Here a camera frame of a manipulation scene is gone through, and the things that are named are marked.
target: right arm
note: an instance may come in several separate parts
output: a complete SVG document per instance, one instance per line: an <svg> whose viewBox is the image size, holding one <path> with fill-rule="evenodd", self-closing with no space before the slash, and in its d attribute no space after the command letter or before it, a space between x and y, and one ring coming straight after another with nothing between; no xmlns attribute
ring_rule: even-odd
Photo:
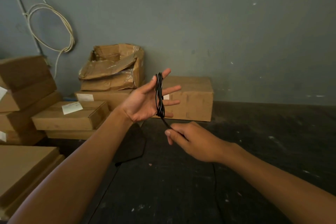
<svg viewBox="0 0 336 224"><path fill-rule="evenodd" d="M294 223L336 223L336 197L274 167L235 143L215 137L195 122L172 124L168 142L204 162L224 164L237 172Z"/></svg>

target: white cable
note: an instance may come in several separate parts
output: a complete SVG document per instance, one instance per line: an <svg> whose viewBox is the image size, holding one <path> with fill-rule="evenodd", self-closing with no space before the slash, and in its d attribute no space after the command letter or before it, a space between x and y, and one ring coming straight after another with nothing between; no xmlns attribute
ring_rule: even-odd
<svg viewBox="0 0 336 224"><path fill-rule="evenodd" d="M63 52L69 52L72 50L72 48L74 47L75 45L75 39L74 39L74 33L73 33L73 30L72 30L72 27L70 26L70 23L67 21L67 19L62 15L60 14L58 11L56 11L51 5L48 5L47 2L45 0L43 0L44 3L38 3L38 4L35 4L33 5L27 13L23 13L23 15L26 17L27 19L27 24L28 24L28 28L29 28L29 31L30 33L36 38L36 40L38 40L41 44L43 44L45 47L48 47L49 49L52 49L53 51L57 51L59 52L58 56L57 56L57 59L56 59L56 63L55 63L55 74L54 74L54 79L56 78L56 74L57 74L57 64L58 64L58 59L60 58L61 54ZM51 10L54 14L56 14L59 18L61 18L66 30L69 32L70 34L70 42L69 42L69 45L61 50L57 50L57 49L54 49L52 47L50 47L49 45L47 45L46 43L44 43L40 38L38 38L35 33L33 32L32 30L32 27L31 27L31 17L32 15L34 14L34 12L36 12L37 10L40 10L40 9L48 9L48 10Z"/></svg>

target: person's left hand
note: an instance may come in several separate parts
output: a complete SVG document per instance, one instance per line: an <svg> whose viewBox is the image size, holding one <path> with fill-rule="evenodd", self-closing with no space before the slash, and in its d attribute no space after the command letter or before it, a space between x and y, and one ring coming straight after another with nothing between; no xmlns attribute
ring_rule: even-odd
<svg viewBox="0 0 336 224"><path fill-rule="evenodd" d="M162 72L163 79L170 74L170 68L167 68ZM133 121L138 122L141 120L146 120L154 115L156 115L156 101L155 99L155 87L157 78L154 76L152 80L141 86L140 88L134 90L131 95L121 104L120 108L126 113L126 115ZM175 91L181 89L180 85L170 87L162 90L162 95L168 95ZM164 106L177 105L179 100L163 100ZM172 118L173 114L166 112L166 117Z"/></svg>

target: gray wall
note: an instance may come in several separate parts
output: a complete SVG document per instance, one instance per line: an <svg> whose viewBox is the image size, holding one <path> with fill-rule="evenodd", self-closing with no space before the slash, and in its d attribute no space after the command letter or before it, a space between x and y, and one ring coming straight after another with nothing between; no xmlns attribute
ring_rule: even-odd
<svg viewBox="0 0 336 224"><path fill-rule="evenodd" d="M0 0L0 55L34 55L15 0ZM23 0L28 9L41 0ZM94 45L145 49L147 78L209 76L215 99L336 104L336 0L47 0L70 21L75 49L59 61L59 90L79 88L78 71ZM68 44L59 18L33 25L53 47ZM43 48L54 64L57 52Z"/></svg>

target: hand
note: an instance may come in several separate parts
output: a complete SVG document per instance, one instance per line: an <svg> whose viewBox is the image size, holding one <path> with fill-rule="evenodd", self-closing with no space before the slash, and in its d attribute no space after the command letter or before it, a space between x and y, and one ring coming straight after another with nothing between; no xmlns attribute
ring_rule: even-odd
<svg viewBox="0 0 336 224"><path fill-rule="evenodd" d="M176 142L187 154L200 161L223 163L224 158L232 152L231 143L215 137L194 121L187 124L174 123L171 127L165 132L168 143L172 145Z"/></svg>
<svg viewBox="0 0 336 224"><path fill-rule="evenodd" d="M170 68L167 68L162 72L163 79L170 74ZM120 108L126 113L126 115L133 121L138 122L141 120L146 120L154 115L156 115L156 101L155 99L155 87L156 87L156 76L152 80L141 86L140 88L134 90L131 95L121 104ZM168 95L175 91L181 89L180 85L170 87L162 90L162 95ZM163 100L164 106L177 105L179 100ZM172 118L173 114L166 112L166 117Z"/></svg>

